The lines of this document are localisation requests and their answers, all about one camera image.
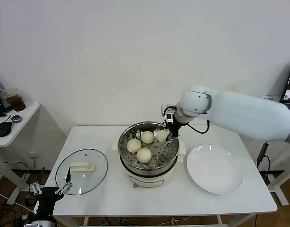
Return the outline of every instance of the power cord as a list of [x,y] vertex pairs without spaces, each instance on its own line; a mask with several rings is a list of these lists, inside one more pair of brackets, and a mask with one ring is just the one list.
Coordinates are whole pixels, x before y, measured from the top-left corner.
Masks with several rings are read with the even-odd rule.
[[191,129],[193,129],[194,131],[196,131],[197,133],[200,133],[200,134],[205,134],[209,131],[209,128],[210,128],[210,121],[207,120],[207,129],[205,131],[199,131],[199,130],[196,130],[195,128],[193,128],[189,123],[187,124]]
[[[3,198],[5,198],[5,199],[7,199],[8,200],[8,197],[5,197],[4,195],[2,195],[2,194],[0,194],[0,196],[2,196]],[[30,212],[32,212],[33,213],[33,211],[32,210],[30,210],[29,208],[27,208],[27,207],[25,207],[25,206],[23,206],[23,205],[21,205],[21,204],[19,204],[19,203],[16,203],[16,202],[14,202],[14,204],[17,204],[18,206],[21,206],[21,207],[23,207],[23,208],[25,208],[25,209],[27,209],[28,211],[30,211]]]
[[0,124],[2,124],[2,123],[4,123],[4,122],[7,122],[7,121],[10,119],[10,117],[11,117],[12,115],[10,115],[10,114],[4,114],[4,113],[0,115],[0,117],[6,117],[6,116],[7,116],[8,118],[7,118],[5,121],[0,122]]
[[[269,176],[269,172],[270,172],[270,158],[267,155],[264,155],[263,158],[264,157],[266,157],[268,159],[268,172],[267,172],[267,175],[266,175],[266,179],[264,180],[264,183],[267,184],[268,176]],[[258,216],[258,214],[255,215],[254,227],[256,227],[257,216]]]
[[168,224],[168,223],[172,223],[172,225],[175,226],[175,225],[178,225],[177,221],[185,221],[185,220],[187,220],[187,219],[189,219],[189,218],[191,218],[191,217],[192,217],[192,216],[189,216],[188,218],[180,219],[180,220],[176,220],[176,219],[174,219],[174,218],[171,218],[171,221],[163,222],[163,223],[159,224],[159,226],[162,226],[162,225],[164,225],[164,224]]

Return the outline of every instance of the black cable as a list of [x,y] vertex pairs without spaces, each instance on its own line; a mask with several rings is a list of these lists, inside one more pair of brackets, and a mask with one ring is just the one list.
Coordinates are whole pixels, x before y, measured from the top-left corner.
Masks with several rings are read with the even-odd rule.
[[0,124],[1,124],[1,123],[4,123],[4,122],[7,122],[7,121],[9,120],[9,118],[10,118],[12,115],[9,115],[9,114],[3,114],[3,115],[1,115],[0,117],[5,117],[5,116],[8,116],[8,118],[7,118],[5,121],[0,122]]
[[[27,172],[28,172],[28,168],[27,168],[27,165],[25,164],[25,163],[23,163],[23,162],[17,162],[17,161],[14,161],[14,162],[4,162],[4,163],[20,163],[20,164],[23,164],[25,167],[26,167],[26,172],[25,172],[25,175],[24,175],[24,178],[26,177],[26,174],[27,174]],[[2,204],[2,209],[1,209],[1,211],[0,211],[0,222],[2,221],[2,218],[9,212],[9,211],[13,211],[14,212],[14,210],[12,210],[12,209],[5,209],[4,208],[4,206],[6,206],[7,204],[6,204],[6,201],[7,200],[5,200],[5,202],[4,202],[4,204]]]
[[121,224],[121,221],[122,221],[122,217],[120,218],[119,223],[117,224],[117,226],[119,226]]
[[270,172],[270,159],[267,155],[264,155],[264,157],[266,157],[268,159],[268,173],[267,173],[267,176],[266,176],[266,179],[265,179],[265,184],[267,184],[267,180],[268,180],[268,176],[269,176],[269,172]]
[[108,217],[106,217],[106,220],[107,220],[109,226],[111,226],[111,222],[108,220]]
[[[270,172],[270,159],[269,159],[269,157],[267,155],[264,155],[263,158],[264,157],[266,157],[268,159],[268,173],[267,173],[266,179],[264,180],[264,183],[267,184],[267,180],[268,180],[268,176],[269,176],[269,172]],[[258,214],[256,214],[256,217],[255,217],[254,227],[256,227],[257,215]]]
[[255,216],[255,223],[254,223],[254,227],[256,227],[256,222],[257,222],[257,214]]
[[4,162],[4,163],[20,163],[20,164],[23,164],[26,167],[26,172],[24,173],[25,175],[24,175],[24,178],[23,178],[23,179],[25,179],[26,174],[28,172],[28,168],[27,168],[27,165],[25,163],[23,163],[23,162]]
[[199,131],[199,130],[196,130],[195,128],[193,128],[189,123],[187,124],[191,129],[193,129],[194,131],[200,133],[200,134],[205,134],[209,131],[209,128],[210,128],[210,121],[207,120],[207,129],[205,131]]
[[54,216],[52,215],[51,218],[53,219],[54,225],[55,227],[58,227],[58,223],[57,220],[54,218]]

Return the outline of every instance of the cable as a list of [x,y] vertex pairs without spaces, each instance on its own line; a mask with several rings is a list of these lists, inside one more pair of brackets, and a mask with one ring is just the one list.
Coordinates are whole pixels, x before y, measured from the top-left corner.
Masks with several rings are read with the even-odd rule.
[[5,121],[3,121],[3,122],[0,122],[0,124],[2,124],[2,123],[4,123],[4,122],[7,122],[8,120],[9,120],[9,118],[12,116],[12,115],[9,115],[9,114],[2,114],[0,117],[8,117]]
[[58,227],[57,220],[54,218],[54,216],[51,216],[51,218],[53,219],[53,223],[54,223],[55,227]]
[[122,217],[121,217],[121,219],[119,220],[119,223],[117,224],[117,226],[119,226],[119,225],[121,224],[121,221],[122,221]]
[[269,172],[270,172],[270,159],[267,155],[264,155],[264,157],[266,157],[268,159],[268,173],[267,173],[266,179],[264,181],[264,183],[267,184],[267,180],[268,180],[268,176],[269,176]]
[[257,214],[255,216],[255,223],[254,223],[254,227],[256,227],[256,221],[257,221]]
[[[266,157],[268,159],[268,173],[266,176],[266,179],[264,180],[264,183],[267,184],[268,181],[268,176],[269,176],[269,172],[270,172],[270,158],[267,155],[264,155],[263,158]],[[257,216],[258,214],[256,214],[255,216],[255,222],[254,222],[254,227],[256,227],[256,222],[257,222]]]
[[1,221],[0,223],[5,222],[5,221],[7,221],[7,220],[10,220],[11,218],[17,217],[18,215],[21,215],[21,214],[16,214],[16,215],[14,215],[14,216],[12,216],[12,217],[10,217],[10,218],[7,218],[7,219]]
[[106,217],[106,220],[107,220],[109,226],[111,226],[111,222],[109,221],[108,217]]
[[26,174],[28,172],[28,168],[27,168],[27,165],[25,163],[23,163],[23,162],[4,162],[4,163],[20,163],[20,164],[23,164],[26,167],[26,172],[25,172],[25,175],[24,175],[24,178],[23,178],[23,179],[25,179]]
[[[5,198],[5,199],[7,199],[7,200],[8,200],[8,197],[5,197],[4,195],[1,195],[1,194],[0,194],[0,196],[2,196],[3,198]],[[21,205],[21,204],[19,204],[19,203],[16,203],[16,202],[14,202],[14,204],[17,204],[18,206],[21,206],[21,207],[23,207],[23,208],[25,208],[25,209],[27,209],[28,211],[30,211],[30,212],[32,212],[32,213],[33,213],[33,211],[32,211],[32,210],[30,210],[29,208],[27,208],[27,207],[25,207],[25,206],[23,206],[23,205]]]
[[199,131],[199,130],[196,130],[195,128],[193,128],[189,123],[187,124],[191,129],[193,129],[194,131],[200,133],[200,134],[205,134],[209,131],[209,128],[210,128],[210,121],[207,120],[207,129],[206,131]]
[[191,218],[191,217],[192,217],[192,216],[189,216],[188,218],[181,219],[181,220],[171,219],[171,221],[161,223],[161,224],[159,224],[159,226],[164,225],[164,224],[168,224],[168,223],[177,222],[177,221],[185,221],[185,220],[187,220],[187,219],[189,219],[189,218]]

